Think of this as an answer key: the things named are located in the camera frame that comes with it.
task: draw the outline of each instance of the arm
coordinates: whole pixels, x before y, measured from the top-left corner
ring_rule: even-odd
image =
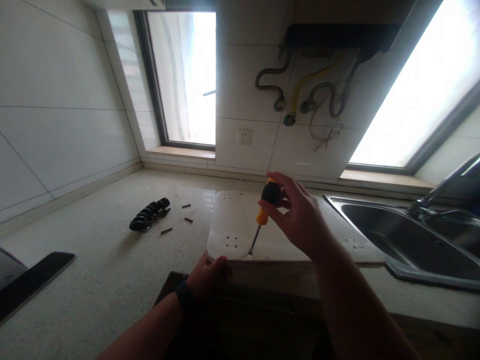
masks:
[[[323,313],[339,359],[419,359],[412,345],[325,223],[316,199],[284,174],[267,173],[283,185],[275,205],[258,204],[287,238],[313,262]],[[277,207],[289,211],[283,215]]]
[[[220,256],[210,264],[207,253],[203,254],[186,279],[186,285],[195,298],[200,299],[208,293],[226,263],[227,258]],[[162,359],[183,317],[179,298],[172,292],[115,340],[98,359]]]

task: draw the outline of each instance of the yellow screwdriver handle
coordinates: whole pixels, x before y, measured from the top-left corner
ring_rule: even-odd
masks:
[[[274,204],[277,201],[279,194],[280,184],[274,178],[270,177],[261,192],[261,199]],[[256,222],[260,225],[267,225],[269,222],[269,216],[262,208],[260,208],[256,216]]]

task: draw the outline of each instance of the screwdriver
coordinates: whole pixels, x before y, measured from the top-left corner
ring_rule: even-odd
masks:
[[[280,184],[272,177],[268,178],[265,186],[263,187],[263,191],[261,192],[261,199],[269,202],[270,204],[275,204],[280,195]],[[257,241],[257,237],[259,236],[260,227],[262,225],[267,225],[269,221],[269,216],[260,208],[258,215],[256,216],[256,222],[258,223],[258,229],[256,230],[255,237],[253,238],[253,242],[251,243],[251,248],[248,251],[249,255],[252,255],[254,252],[255,242]]]

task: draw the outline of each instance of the granite countertop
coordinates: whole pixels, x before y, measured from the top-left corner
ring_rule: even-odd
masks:
[[[53,251],[77,254],[60,276],[0,327],[0,358],[97,356],[151,309],[171,271],[189,273],[194,268],[206,247],[216,192],[260,193],[263,186],[143,169],[0,239],[0,247],[29,267]],[[171,202],[167,217],[148,233],[130,231],[133,217],[163,197]],[[172,231],[159,236],[170,227]],[[480,330],[478,293],[402,281],[384,267],[361,271],[393,314]],[[319,298],[313,275],[265,280],[240,274],[234,281]]]

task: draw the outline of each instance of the faucet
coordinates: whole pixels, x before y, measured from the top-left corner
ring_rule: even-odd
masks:
[[[454,172],[448,175],[445,180],[433,188],[426,196],[415,201],[407,210],[407,214],[418,219],[421,216],[433,216],[436,212],[430,209],[430,204],[434,198],[445,191],[450,184],[460,177],[480,178],[480,152],[477,152],[462,165],[460,165]]]

